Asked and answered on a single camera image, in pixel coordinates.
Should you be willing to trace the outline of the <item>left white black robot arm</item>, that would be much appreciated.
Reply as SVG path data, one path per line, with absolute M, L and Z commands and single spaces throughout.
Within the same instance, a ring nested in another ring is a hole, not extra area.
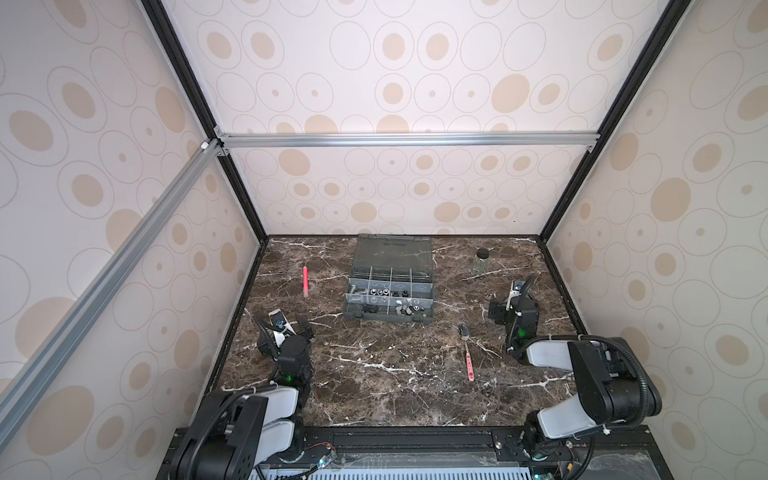
M 263 385 L 206 395 L 173 451 L 167 479 L 247 479 L 257 464 L 292 448 L 314 375 L 314 332 L 302 316 L 294 328 L 279 309 L 254 324 L 274 372 Z

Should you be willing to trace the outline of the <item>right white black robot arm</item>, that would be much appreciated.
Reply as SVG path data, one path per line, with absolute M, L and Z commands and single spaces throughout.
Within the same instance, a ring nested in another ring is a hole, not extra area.
M 596 335 L 539 335 L 539 304 L 530 293 L 537 276 L 512 283 L 488 316 L 505 328 L 505 350 L 516 361 L 573 374 L 576 394 L 530 413 L 522 442 L 532 450 L 547 442 L 634 428 L 662 410 L 662 395 L 628 342 Z

